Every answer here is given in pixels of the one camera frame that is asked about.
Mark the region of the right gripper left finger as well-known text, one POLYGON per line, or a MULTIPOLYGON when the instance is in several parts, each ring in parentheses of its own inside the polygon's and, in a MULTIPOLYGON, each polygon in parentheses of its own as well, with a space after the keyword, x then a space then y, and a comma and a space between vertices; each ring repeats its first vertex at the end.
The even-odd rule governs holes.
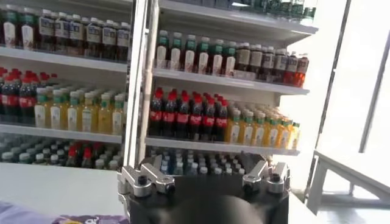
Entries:
POLYGON ((152 193, 152 187, 165 195, 172 195, 176 191, 175 179, 149 163, 142 164, 140 170, 123 166, 117 173, 117 179, 118 193, 121 195, 132 193, 138 198, 148 197, 152 193))

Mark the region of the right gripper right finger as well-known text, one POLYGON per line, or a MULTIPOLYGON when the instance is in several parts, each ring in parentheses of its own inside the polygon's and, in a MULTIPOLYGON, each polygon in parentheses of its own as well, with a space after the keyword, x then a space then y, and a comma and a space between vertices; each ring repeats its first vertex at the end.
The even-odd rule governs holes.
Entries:
POLYGON ((290 169, 284 162, 269 166, 267 161, 259 161, 249 173, 243 175, 242 189, 246 194, 261 189, 271 194, 283 194, 290 190, 290 169))

